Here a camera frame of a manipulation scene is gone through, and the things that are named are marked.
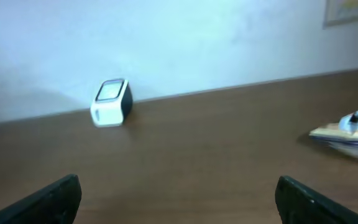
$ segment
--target wooden desk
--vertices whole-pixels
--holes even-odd
[[[358,160],[305,136],[357,109],[358,71],[0,124],[0,209],[75,173],[76,223],[281,223],[280,175],[358,212]]]

